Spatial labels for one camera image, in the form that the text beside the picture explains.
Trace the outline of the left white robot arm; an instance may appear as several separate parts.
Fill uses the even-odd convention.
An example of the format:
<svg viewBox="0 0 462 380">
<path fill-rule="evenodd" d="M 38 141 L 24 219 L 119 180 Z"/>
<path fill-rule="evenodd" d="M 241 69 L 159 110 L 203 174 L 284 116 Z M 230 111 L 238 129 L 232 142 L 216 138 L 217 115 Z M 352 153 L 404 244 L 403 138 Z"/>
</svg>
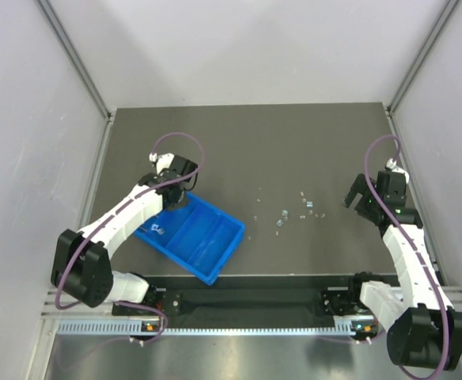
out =
<svg viewBox="0 0 462 380">
<path fill-rule="evenodd" d="M 140 304 L 150 291 L 138 274 L 112 270 L 117 249 L 148 219 L 187 204 L 185 184 L 199 166 L 176 154 L 150 155 L 147 173 L 112 209 L 80 230 L 58 237 L 51 270 L 55 305 L 67 310 L 79 303 L 95 308 L 105 302 Z"/>
</svg>

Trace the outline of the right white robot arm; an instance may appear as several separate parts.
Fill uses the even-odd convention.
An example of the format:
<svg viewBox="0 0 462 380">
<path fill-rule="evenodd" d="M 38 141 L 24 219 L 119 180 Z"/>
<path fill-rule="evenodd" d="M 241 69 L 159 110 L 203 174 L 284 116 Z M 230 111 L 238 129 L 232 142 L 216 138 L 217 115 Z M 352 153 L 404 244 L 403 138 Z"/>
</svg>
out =
<svg viewBox="0 0 462 380">
<path fill-rule="evenodd" d="M 389 159 L 373 179 L 357 175 L 344 204 L 379 230 L 393 260 L 400 293 L 376 275 L 361 273 L 353 292 L 386 332 L 390 360 L 402 367 L 456 369 L 462 355 L 462 312 L 439 283 L 425 246 L 418 211 L 407 207 L 408 173 Z"/>
</svg>

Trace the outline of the blue compartment bin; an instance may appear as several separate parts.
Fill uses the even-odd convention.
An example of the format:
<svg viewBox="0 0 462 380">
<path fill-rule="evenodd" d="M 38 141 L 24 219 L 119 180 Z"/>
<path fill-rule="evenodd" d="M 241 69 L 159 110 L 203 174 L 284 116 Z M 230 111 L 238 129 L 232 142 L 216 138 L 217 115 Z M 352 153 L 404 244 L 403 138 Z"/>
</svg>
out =
<svg viewBox="0 0 462 380">
<path fill-rule="evenodd" d="M 186 195 L 186 207 L 149 218 L 140 226 L 146 232 L 137 229 L 134 236 L 211 286 L 242 242 L 245 224 L 190 192 Z M 151 230 L 153 224 L 165 233 Z"/>
</svg>

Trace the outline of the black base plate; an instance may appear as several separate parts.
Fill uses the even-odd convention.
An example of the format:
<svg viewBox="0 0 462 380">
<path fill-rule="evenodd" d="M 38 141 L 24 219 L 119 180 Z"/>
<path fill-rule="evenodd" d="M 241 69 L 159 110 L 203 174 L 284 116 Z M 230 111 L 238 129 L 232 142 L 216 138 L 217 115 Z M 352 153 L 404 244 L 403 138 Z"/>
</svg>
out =
<svg viewBox="0 0 462 380">
<path fill-rule="evenodd" d="M 169 289 L 151 291 L 143 301 L 169 316 L 184 315 L 198 308 L 220 310 L 277 310 L 302 308 L 323 315 L 352 314 L 356 302 L 345 291 L 318 288 L 228 288 Z"/>
</svg>

